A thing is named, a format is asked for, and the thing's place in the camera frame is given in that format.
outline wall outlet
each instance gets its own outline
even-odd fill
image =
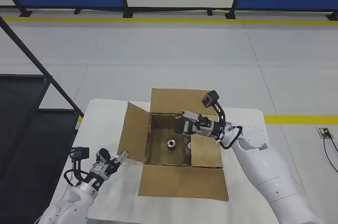
[[[323,139],[323,134],[324,134],[324,129],[325,129],[326,127],[316,127],[316,129],[317,129],[317,132],[318,132],[318,135],[320,136],[320,138],[322,138]],[[327,128],[328,129],[328,131],[331,133],[331,137],[332,137],[332,139],[334,139],[335,137],[333,136],[333,134],[332,134],[332,131],[329,129],[329,128]]]

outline yellow tape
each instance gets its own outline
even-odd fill
[[[265,115],[266,124],[338,124],[338,115]]]
[[[4,17],[7,22],[139,22],[139,23],[189,23],[189,24],[267,24],[338,26],[338,21],[306,20],[227,20],[224,18],[50,18],[50,17]]]

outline cardboard box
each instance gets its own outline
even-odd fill
[[[128,102],[118,154],[129,151],[130,159],[143,163],[139,196],[229,200],[220,146],[212,138],[192,135],[190,161],[184,137],[174,131],[183,110],[215,119],[215,110],[201,104],[207,93],[153,88],[150,112]],[[169,139],[177,143],[173,151],[167,149]]]

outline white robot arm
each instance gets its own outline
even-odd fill
[[[81,149],[87,150],[86,158],[88,158],[89,148]],[[74,154],[83,154],[82,152],[72,152],[71,158],[73,159],[72,156],[76,156]],[[89,207],[98,196],[99,188],[118,170],[128,155],[128,152],[123,152],[118,158],[111,160],[109,152],[102,148],[96,153],[96,163],[93,164],[89,173],[81,171],[80,167],[66,171],[64,177],[69,184],[71,182],[66,174],[71,171],[74,172],[79,182],[69,189],[68,197],[65,200],[60,200],[45,210],[39,224],[86,224]],[[87,176],[82,178],[80,172]]]
[[[285,161],[266,143],[263,130],[226,122],[218,99],[216,91],[202,99],[204,107],[215,109],[218,122],[184,111],[175,126],[176,133],[200,134],[215,138],[224,149],[231,147],[246,177],[265,197],[280,224],[323,224],[299,194]]]

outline white floor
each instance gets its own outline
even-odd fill
[[[51,13],[33,15],[55,16]],[[121,14],[100,12],[92,16]],[[285,19],[262,14],[238,16]],[[286,18],[324,20],[323,15]],[[264,114],[338,114],[338,27],[10,25],[83,111],[93,98],[150,101],[151,88],[162,87],[215,89],[223,106],[256,108]],[[1,29],[0,73],[39,73]],[[70,108],[55,89],[50,89],[41,106]],[[330,128],[338,146],[338,126]],[[286,159],[312,209],[327,223],[338,223],[338,175],[325,158],[315,125],[275,124],[268,125],[267,130],[271,144]],[[327,149],[338,164],[329,143]]]

